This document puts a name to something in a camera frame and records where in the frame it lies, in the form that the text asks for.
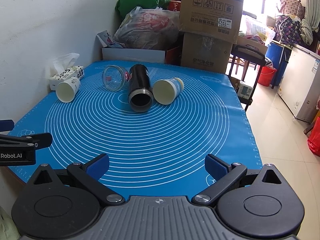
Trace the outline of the white calligraphy paper cup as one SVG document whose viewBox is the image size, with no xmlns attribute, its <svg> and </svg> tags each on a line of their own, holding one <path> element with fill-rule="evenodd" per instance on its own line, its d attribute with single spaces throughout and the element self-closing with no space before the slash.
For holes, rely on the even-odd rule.
<svg viewBox="0 0 320 240">
<path fill-rule="evenodd" d="M 80 80 L 77 77 L 71 77 L 57 85 L 56 96 L 63 103 L 72 102 L 80 88 Z"/>
</svg>

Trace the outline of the clear glass cup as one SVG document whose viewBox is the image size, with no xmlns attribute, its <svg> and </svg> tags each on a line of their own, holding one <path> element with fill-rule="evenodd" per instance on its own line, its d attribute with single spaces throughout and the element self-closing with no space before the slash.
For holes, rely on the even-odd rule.
<svg viewBox="0 0 320 240">
<path fill-rule="evenodd" d="M 117 92 L 129 81 L 129 72 L 124 67 L 108 65 L 102 73 L 102 80 L 108 90 Z"/>
</svg>

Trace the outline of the blue white paper cup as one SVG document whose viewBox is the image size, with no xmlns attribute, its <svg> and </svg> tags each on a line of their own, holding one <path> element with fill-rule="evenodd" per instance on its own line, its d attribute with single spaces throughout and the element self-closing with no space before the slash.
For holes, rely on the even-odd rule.
<svg viewBox="0 0 320 240">
<path fill-rule="evenodd" d="M 161 105 L 171 104 L 184 90 L 182 79 L 174 77 L 172 79 L 158 80 L 153 85 L 153 97 Z"/>
</svg>

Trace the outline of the white tissue box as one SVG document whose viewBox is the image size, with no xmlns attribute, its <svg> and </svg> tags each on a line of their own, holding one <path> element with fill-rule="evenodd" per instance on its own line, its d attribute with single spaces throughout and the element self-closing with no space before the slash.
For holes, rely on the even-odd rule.
<svg viewBox="0 0 320 240">
<path fill-rule="evenodd" d="M 69 53 L 54 59 L 53 75 L 49 78 L 49 86 L 52 91 L 56 90 L 59 83 L 71 77 L 77 77 L 81 80 L 85 76 L 84 66 L 75 64 L 79 56 L 78 53 Z"/>
</svg>

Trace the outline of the small white appliance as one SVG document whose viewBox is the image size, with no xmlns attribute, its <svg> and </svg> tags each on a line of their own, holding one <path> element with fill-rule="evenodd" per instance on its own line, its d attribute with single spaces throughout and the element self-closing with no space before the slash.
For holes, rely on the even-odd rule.
<svg viewBox="0 0 320 240">
<path fill-rule="evenodd" d="M 253 87 L 246 84 L 244 81 L 240 81 L 237 88 L 237 95 L 240 98 L 249 99 L 253 91 Z"/>
</svg>

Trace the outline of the black thermos bottle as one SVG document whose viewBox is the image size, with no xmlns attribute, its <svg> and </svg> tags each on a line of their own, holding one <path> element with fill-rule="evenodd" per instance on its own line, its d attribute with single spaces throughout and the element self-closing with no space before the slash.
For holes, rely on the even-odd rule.
<svg viewBox="0 0 320 240">
<path fill-rule="evenodd" d="M 154 99 L 148 69 L 143 64 L 135 64 L 129 74 L 129 105 L 135 112 L 147 112 Z"/>
</svg>

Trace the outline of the red bag on floor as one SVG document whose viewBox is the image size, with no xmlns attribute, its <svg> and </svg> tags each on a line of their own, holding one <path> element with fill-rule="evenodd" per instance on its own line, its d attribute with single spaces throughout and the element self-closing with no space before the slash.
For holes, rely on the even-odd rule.
<svg viewBox="0 0 320 240">
<path fill-rule="evenodd" d="M 313 154 L 320 156 L 320 117 L 317 117 L 307 143 L 309 150 Z"/>
</svg>

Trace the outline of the red plastic bucket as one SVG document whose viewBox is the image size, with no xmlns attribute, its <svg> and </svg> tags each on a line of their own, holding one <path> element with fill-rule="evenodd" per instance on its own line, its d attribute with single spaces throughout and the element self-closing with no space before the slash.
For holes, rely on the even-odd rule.
<svg viewBox="0 0 320 240">
<path fill-rule="evenodd" d="M 273 79 L 273 77 L 275 76 L 277 70 L 276 68 L 270 68 L 270 67 L 260 67 L 260 75 L 259 75 L 259 79 L 258 79 L 258 83 L 260 85 L 263 85 L 265 87 L 269 87 L 271 84 L 271 81 Z"/>
</svg>

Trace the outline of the white open box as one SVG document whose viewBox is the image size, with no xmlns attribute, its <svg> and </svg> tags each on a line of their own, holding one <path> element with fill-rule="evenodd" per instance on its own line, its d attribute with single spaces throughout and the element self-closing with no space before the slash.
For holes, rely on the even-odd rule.
<svg viewBox="0 0 320 240">
<path fill-rule="evenodd" d="M 103 60 L 135 61 L 149 63 L 164 63 L 179 66 L 181 63 L 182 45 L 169 50 L 109 48 L 99 38 L 102 47 Z"/>
</svg>

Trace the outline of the white chest freezer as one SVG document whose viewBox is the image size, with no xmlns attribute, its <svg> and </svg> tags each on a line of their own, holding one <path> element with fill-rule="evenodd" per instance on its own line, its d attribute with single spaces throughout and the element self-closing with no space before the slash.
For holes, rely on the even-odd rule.
<svg viewBox="0 0 320 240">
<path fill-rule="evenodd" d="M 311 123 L 317 114 L 319 55 L 294 45 L 278 95 L 296 119 Z"/>
</svg>

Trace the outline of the white card with red print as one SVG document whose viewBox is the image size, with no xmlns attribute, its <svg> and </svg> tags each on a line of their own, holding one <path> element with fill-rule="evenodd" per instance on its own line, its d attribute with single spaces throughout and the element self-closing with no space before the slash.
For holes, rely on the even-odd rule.
<svg viewBox="0 0 320 240">
<path fill-rule="evenodd" d="M 125 48 L 123 44 L 116 42 L 108 31 L 102 31 L 97 34 L 97 36 L 106 44 L 109 48 Z"/>
</svg>

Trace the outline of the lower cardboard box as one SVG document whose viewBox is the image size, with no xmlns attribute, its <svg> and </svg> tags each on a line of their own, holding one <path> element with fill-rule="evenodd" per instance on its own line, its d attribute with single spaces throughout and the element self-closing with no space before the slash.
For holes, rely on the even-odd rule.
<svg viewBox="0 0 320 240">
<path fill-rule="evenodd" d="M 232 43 L 184 33 L 181 66 L 225 74 Z"/>
</svg>

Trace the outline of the cardboard box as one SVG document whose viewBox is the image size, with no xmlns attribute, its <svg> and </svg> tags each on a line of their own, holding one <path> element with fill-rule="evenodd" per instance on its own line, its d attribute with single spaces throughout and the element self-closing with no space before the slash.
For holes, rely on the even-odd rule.
<svg viewBox="0 0 320 240">
<path fill-rule="evenodd" d="M 180 31 L 236 44 L 244 0 L 181 0 Z"/>
<path fill-rule="evenodd" d="M 181 66 L 225 74 L 232 43 L 184 33 Z"/>
</svg>

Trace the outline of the purple floral bag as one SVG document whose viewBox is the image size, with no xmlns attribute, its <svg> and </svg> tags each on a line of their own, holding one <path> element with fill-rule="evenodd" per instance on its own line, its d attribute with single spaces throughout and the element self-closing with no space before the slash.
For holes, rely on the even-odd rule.
<svg viewBox="0 0 320 240">
<path fill-rule="evenodd" d="M 294 21 L 290 16 L 281 15 L 276 18 L 274 40 L 287 46 L 304 45 L 300 36 L 300 22 Z"/>
</svg>

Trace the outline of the clear plastic bag red contents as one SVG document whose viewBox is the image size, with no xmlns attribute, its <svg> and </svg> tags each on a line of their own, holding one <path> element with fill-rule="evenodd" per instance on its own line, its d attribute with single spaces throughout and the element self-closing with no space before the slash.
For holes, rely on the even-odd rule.
<svg viewBox="0 0 320 240">
<path fill-rule="evenodd" d="M 179 37 L 178 11 L 136 7 L 122 21 L 113 39 L 131 49 L 168 50 Z"/>
</svg>

